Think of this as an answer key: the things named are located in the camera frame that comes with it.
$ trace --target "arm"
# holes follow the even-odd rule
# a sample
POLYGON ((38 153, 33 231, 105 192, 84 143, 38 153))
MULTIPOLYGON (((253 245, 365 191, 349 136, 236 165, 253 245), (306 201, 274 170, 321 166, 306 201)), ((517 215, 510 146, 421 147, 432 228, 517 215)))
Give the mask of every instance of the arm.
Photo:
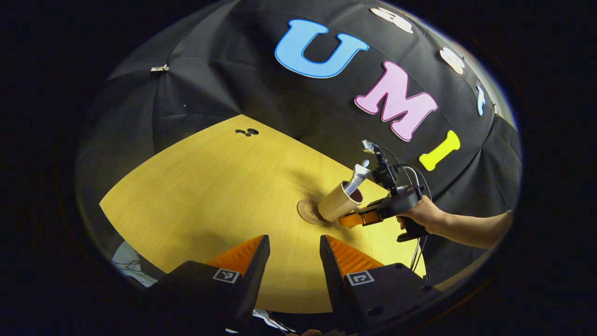
MULTIPOLYGON (((484 249, 493 246, 512 224, 508 213, 487 218, 452 215, 437 208, 425 195, 417 206, 399 216, 412 218, 430 234, 484 249)), ((404 228, 400 217, 396 218, 401 223, 401 228, 404 228)))

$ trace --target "foam letter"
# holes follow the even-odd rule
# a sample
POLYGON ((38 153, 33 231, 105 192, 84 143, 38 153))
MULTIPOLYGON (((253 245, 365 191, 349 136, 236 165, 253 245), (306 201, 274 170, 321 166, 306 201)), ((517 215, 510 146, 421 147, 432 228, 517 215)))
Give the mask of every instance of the foam letter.
POLYGON ((291 20, 290 29, 282 37, 276 47, 275 55, 278 62, 288 70, 298 74, 314 77, 329 78, 339 74, 359 50, 369 49, 369 45, 354 36, 340 33, 340 45, 332 56, 324 63, 315 63, 304 58, 304 49, 317 34, 327 33, 328 29, 307 20, 291 20))
POLYGON ((383 62, 386 72, 365 96, 357 96, 355 104, 369 114, 379 112, 378 104, 386 97, 381 120, 388 121, 406 113, 400 121, 392 122, 392 131, 404 141, 413 138, 413 132, 423 119, 438 108, 429 93, 420 93, 407 98, 408 74, 390 61, 383 62))
POLYGON ((453 131, 448 131, 446 140, 439 144, 431 153, 421 155, 418 160, 428 171, 435 169, 435 165, 446 157, 451 151, 460 149, 460 140, 453 131))
POLYGON ((413 33, 413 26, 410 24, 410 22, 406 21, 397 14, 394 14, 389 10, 385 10, 382 7, 372 8, 371 12, 384 20, 392 22, 396 27, 404 30, 407 33, 413 33))
POLYGON ((452 67, 452 70, 456 71, 457 74, 462 75, 464 73, 464 62, 458 57, 452 50, 444 47, 439 51, 439 55, 452 67))
POLYGON ((485 92, 481 86, 477 85, 477 90, 479 90, 479 97, 477 97, 477 111, 479 115, 483 115, 483 104, 485 103, 485 92))

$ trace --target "pink letter m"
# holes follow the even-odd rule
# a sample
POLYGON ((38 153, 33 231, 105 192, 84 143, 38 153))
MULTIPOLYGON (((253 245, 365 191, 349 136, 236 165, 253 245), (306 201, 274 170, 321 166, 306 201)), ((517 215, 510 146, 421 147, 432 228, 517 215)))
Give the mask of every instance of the pink letter m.
POLYGON ((397 64, 383 62, 386 72, 365 96, 357 96, 355 104, 369 114, 377 114, 377 105, 386 97, 381 120, 388 121, 401 114, 406 115, 400 121, 391 124, 392 131, 404 141, 413 138, 413 132, 423 119, 438 108, 438 104, 429 93, 420 93, 407 98, 408 74, 397 64))

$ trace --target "black cable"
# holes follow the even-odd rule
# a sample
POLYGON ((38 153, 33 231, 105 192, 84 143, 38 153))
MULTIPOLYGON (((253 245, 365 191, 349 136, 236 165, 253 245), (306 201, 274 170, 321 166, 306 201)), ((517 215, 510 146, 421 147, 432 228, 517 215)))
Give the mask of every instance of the black cable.
MULTIPOLYGON (((265 316, 264 314, 261 314, 261 313, 260 313, 258 310, 254 310, 254 311, 256 311, 256 312, 257 312, 257 314, 259 314, 260 316, 263 316, 263 317, 265 317, 265 318, 266 318, 267 320, 269 320, 270 322, 274 322, 274 323, 278 324, 278 322, 277 322, 277 321, 275 321, 275 320, 274 320, 274 321, 272 321, 272 317, 271 317, 271 315, 269 315, 269 313, 267 313, 269 316, 265 316)), ((277 329, 277 330, 280 330, 280 332, 281 332, 281 333, 283 333, 284 335, 288 335, 288 333, 287 333, 287 332, 285 332, 284 330, 282 330, 282 329, 281 329, 279 326, 276 326, 276 329, 277 329)))
POLYGON ((419 175, 421 175, 421 178, 423 178, 423 183, 425 183, 425 188, 427 188, 427 193, 429 194, 429 200, 433 201, 433 197, 431 196, 431 189, 429 189, 429 184, 427 184, 427 180, 425 180, 425 176, 421 174, 421 171, 419 171, 419 169, 417 169, 416 167, 411 166, 410 164, 403 163, 401 164, 401 166, 410 167, 414 169, 419 175))
MULTIPOLYGON (((400 163, 400 161, 398 161, 398 158, 394 154, 392 154, 392 152, 390 152, 386 148, 382 148, 382 147, 380 147, 379 149, 390 153, 390 155, 394 158, 394 160, 396 160, 396 163, 398 163, 398 167, 402 166, 402 163, 400 163)), ((402 169, 402 171, 404 172, 404 175, 407 176, 408 183, 410 183, 410 185, 413 185, 413 182, 411 181, 410 177, 408 177, 408 174, 404 171, 404 169, 402 169)))
POLYGON ((266 310, 266 313, 269 314, 269 317, 271 317, 272 320, 274 320, 274 322, 276 322, 277 324, 283 326, 284 328, 288 329, 289 331, 294 332, 294 331, 292 331, 291 328, 289 328, 288 326, 284 325, 282 322, 280 322, 280 320, 278 320, 277 318, 275 318, 274 315, 272 314, 272 311, 266 310))
POLYGON ((423 250, 425 249, 425 243, 427 243, 427 237, 428 237, 428 236, 425 236, 425 240, 423 241, 423 246, 421 246, 421 253, 418 255, 418 258, 417 258, 417 263, 416 263, 416 264, 414 264, 413 272, 414 272, 414 270, 416 270, 416 269, 417 269, 418 260, 419 260, 419 259, 421 259, 421 256, 423 255, 423 250))

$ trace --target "blue letter u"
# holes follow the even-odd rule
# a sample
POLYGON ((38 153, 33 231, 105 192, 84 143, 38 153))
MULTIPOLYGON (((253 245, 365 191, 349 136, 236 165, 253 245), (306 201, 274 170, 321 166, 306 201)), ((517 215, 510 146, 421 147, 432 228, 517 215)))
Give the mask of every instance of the blue letter u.
POLYGON ((324 63, 315 63, 304 58, 304 49, 317 34, 327 33, 328 29, 307 20, 291 20, 290 29, 276 47, 276 59, 288 70, 314 78, 329 78, 339 74, 359 50, 369 49, 369 45, 356 37, 338 34, 341 41, 332 56, 324 63))

